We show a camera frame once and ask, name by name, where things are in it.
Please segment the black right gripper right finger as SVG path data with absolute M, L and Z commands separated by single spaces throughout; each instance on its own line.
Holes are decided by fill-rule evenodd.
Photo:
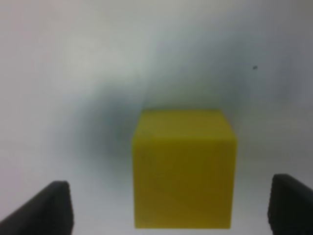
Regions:
M 311 235 L 313 190 L 288 174 L 275 174 L 267 215 L 274 235 Z

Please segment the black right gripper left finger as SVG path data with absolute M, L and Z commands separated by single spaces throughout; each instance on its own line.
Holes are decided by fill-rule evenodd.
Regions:
M 54 181 L 0 222 L 2 235 L 70 235 L 74 213 L 70 185 Z

